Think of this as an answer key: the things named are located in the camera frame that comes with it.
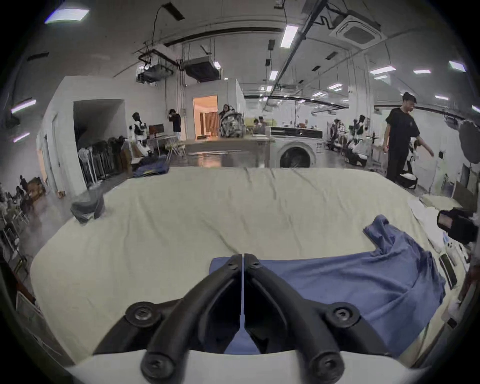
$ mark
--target ceiling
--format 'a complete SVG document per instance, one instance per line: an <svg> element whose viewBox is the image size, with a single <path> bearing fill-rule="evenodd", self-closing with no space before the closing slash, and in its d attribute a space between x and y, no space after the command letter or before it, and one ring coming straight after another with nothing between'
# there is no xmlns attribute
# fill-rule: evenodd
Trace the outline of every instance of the ceiling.
<svg viewBox="0 0 480 384"><path fill-rule="evenodd" d="M114 76L121 71L135 76L138 50L144 42L152 42L153 23L158 7L164 2L145 0L82 0L89 14L80 22L66 25L42 25L26 54L48 51L45 59L22 66L17 84L18 98L30 97L32 89L43 89L44 99L37 96L40 105L48 104L53 92L65 75L94 74ZM168 43L178 38L225 28L271 27L283 30L288 24L302 26L315 0L286 0L285 13L275 9L276 0L172 0L185 20L176 21L164 9L158 13L154 44ZM472 105L480 104L471 78L467 73L448 67L449 60L466 62L463 48L440 17L418 0L331 0L331 7L353 10L381 25L387 36L385 43L365 51L368 69L393 65L396 71L387 79L372 80L375 103L399 103L400 92L412 92L419 104L435 108L449 108L476 118ZM335 15L324 9L328 20ZM342 103L348 98L347 56L359 54L359 49L329 36L326 26L314 25L301 42L288 66L281 84L296 85L295 90L283 89L280 94L305 97L316 92L327 92L337 81L344 84L340 92L328 92L325 101ZM220 62L222 77L238 79L244 94L259 95L271 69L281 70L290 53L280 48L282 32L243 32L216 34L209 38L189 39L171 48L181 52L184 59L205 56L203 45ZM270 39L275 40L273 51L268 51ZM326 57L337 52L331 60ZM265 66L270 59L271 66ZM313 67L320 69L313 72ZM413 69L431 69L430 75L415 75ZM186 84L195 83L186 76ZM449 97L449 101L434 95Z"/></svg>

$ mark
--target air conditioner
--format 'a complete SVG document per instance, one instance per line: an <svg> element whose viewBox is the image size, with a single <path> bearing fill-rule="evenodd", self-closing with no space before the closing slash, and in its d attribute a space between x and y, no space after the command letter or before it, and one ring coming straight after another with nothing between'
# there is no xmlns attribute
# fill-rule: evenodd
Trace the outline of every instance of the air conditioner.
<svg viewBox="0 0 480 384"><path fill-rule="evenodd" d="M333 25L331 37L346 41L358 48L365 49L386 39L380 32L380 25L368 20L356 12L349 11L346 17L338 16Z"/></svg>

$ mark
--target bright doorway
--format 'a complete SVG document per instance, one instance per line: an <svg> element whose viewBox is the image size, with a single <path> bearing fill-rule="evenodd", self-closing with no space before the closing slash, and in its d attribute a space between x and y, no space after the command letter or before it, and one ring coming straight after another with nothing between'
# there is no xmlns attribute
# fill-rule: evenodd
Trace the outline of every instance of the bright doorway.
<svg viewBox="0 0 480 384"><path fill-rule="evenodd" d="M218 101L216 95L193 99L195 137L205 139L218 136Z"/></svg>

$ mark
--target black pants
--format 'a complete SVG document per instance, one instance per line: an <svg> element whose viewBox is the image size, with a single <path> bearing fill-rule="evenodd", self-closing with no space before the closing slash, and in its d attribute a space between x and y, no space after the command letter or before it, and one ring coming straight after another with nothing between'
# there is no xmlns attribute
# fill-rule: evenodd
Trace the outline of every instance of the black pants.
<svg viewBox="0 0 480 384"><path fill-rule="evenodd" d="M408 151L388 151L387 179L395 182L405 166Z"/></svg>

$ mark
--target man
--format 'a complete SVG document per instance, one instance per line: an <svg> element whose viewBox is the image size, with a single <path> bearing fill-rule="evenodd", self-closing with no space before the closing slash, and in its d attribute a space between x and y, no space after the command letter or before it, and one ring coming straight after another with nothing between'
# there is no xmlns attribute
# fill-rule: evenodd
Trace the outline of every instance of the man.
<svg viewBox="0 0 480 384"><path fill-rule="evenodd" d="M402 100L402 106L392 109L390 115L385 120L387 128L385 130L383 149L385 153L388 152L387 179L393 182L397 180L405 166L411 137L416 137L419 144L425 147L430 156L434 156L432 149L420 137L415 120L409 114L409 112L413 111L417 99L410 93L405 92Z"/></svg>
<svg viewBox="0 0 480 384"><path fill-rule="evenodd" d="M177 136L178 141L180 141L181 117L174 109L171 109L168 113L168 121L171 121L173 123L173 131Z"/></svg>
<svg viewBox="0 0 480 384"><path fill-rule="evenodd" d="M261 135L264 135L266 127L267 127L267 123L264 121L264 117L259 116L258 117L258 122L259 122L258 133L261 134Z"/></svg>
<svg viewBox="0 0 480 384"><path fill-rule="evenodd" d="M24 191L28 193L28 183L22 175L20 175L20 185L22 186Z"/></svg>

